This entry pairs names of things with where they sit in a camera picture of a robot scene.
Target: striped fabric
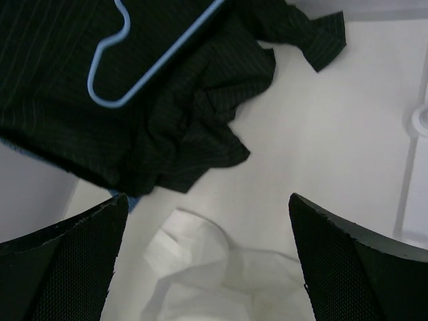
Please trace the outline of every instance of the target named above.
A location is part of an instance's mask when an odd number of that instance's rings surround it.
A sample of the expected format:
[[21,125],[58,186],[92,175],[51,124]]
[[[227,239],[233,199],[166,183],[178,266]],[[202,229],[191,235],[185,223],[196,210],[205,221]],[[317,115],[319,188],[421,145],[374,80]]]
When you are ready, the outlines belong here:
[[[210,2],[123,0],[130,35],[103,55],[96,93],[121,97]],[[256,39],[298,46],[316,71],[346,45],[341,13],[310,21],[282,0],[230,1],[133,100],[108,110],[86,78],[98,42],[122,24],[113,0],[3,0],[0,135],[131,196],[187,192],[208,169],[249,156],[227,123],[273,80],[274,53]]]

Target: plastic hanger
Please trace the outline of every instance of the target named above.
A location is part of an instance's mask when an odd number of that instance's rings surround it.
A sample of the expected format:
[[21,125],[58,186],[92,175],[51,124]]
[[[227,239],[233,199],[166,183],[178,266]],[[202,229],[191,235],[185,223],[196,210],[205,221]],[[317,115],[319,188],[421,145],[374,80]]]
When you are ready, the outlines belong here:
[[114,0],[114,4],[120,11],[124,19],[123,28],[114,35],[111,35],[103,40],[96,47],[96,51],[94,54],[94,58],[92,58],[91,67],[88,74],[87,87],[88,92],[93,101],[95,101],[98,105],[106,108],[120,108],[125,105],[134,95],[161,69],[170,59],[171,57],[186,43],[187,40],[216,12],[216,10],[225,2],[226,0],[214,0],[210,6],[199,16],[198,19],[174,42],[172,46],[158,59],[156,63],[129,89],[129,91],[118,100],[105,100],[99,97],[94,91],[94,78],[96,74],[96,70],[98,69],[98,64],[100,63],[102,54],[105,49],[108,47],[112,47],[117,43],[124,40],[130,31],[131,20],[126,10],[125,6],[121,2],[121,0]]

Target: white cloth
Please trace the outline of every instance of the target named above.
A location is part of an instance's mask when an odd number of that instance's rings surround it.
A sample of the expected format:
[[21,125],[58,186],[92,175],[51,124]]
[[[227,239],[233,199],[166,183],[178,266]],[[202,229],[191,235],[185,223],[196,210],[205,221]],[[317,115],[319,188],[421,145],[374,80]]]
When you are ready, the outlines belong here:
[[158,278],[144,321],[314,320],[298,263],[233,248],[197,215],[174,210],[144,258]]

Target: blue fabric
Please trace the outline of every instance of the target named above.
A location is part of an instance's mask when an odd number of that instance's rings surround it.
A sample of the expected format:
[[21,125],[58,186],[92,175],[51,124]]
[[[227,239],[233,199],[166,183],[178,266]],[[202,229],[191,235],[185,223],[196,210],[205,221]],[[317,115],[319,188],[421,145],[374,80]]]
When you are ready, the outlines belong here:
[[[54,167],[59,168],[58,166],[56,166],[55,164],[52,164],[48,161],[46,161],[43,157],[40,157],[39,155],[34,154],[33,152],[30,152],[28,150],[25,150],[21,147],[16,146],[15,144],[13,144],[12,142],[9,142],[8,140],[4,139],[4,138],[0,138],[0,143],[2,143],[3,145],[5,145],[6,147],[10,148],[11,150],[14,150],[15,152],[18,152],[19,154],[23,154],[26,156],[29,156],[31,158],[37,159],[39,161],[45,162],[47,164],[50,164]],[[116,196],[117,194],[119,194],[118,191],[114,191],[114,190],[109,190],[108,191],[112,196]],[[138,202],[141,200],[141,197],[128,197],[128,204],[129,204],[129,213],[131,213],[134,208],[138,205]]]

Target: white table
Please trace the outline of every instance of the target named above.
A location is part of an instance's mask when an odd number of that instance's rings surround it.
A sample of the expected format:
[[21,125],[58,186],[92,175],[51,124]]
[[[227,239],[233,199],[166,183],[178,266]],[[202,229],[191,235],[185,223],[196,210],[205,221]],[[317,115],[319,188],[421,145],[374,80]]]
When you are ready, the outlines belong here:
[[[273,86],[231,125],[250,158],[209,171],[187,195],[156,189],[144,198],[128,219],[103,320],[140,320],[151,287],[142,253],[175,207],[212,219],[239,245],[294,257],[293,192],[393,235],[410,142],[403,121],[415,107],[428,20],[348,23],[347,38],[319,74],[298,49],[274,46]],[[80,183],[68,216],[107,198]]]

